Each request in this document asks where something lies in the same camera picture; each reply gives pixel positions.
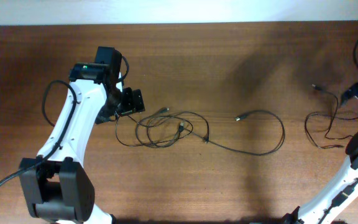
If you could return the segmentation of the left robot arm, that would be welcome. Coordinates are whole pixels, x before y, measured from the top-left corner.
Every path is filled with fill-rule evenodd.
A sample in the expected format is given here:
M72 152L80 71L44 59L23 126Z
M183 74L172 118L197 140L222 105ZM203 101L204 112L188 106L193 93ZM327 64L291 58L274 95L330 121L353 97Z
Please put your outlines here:
M69 74L63 109L36 158L23 158L19 176L30 216L49 223L115 223L95 204L94 186L83 164L92 128L145 110L140 90L124 87L126 58L98 47L93 63L77 63Z

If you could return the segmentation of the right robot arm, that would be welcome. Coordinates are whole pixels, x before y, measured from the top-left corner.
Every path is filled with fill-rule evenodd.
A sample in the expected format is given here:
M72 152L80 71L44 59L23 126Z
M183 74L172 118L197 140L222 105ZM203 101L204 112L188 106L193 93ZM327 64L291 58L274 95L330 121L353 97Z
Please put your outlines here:
M344 104L358 99L358 83L341 95ZM346 158L336 175L325 188L308 203L285 214L280 223L307 224L332 223L334 219L358 197L358 132L346 146Z

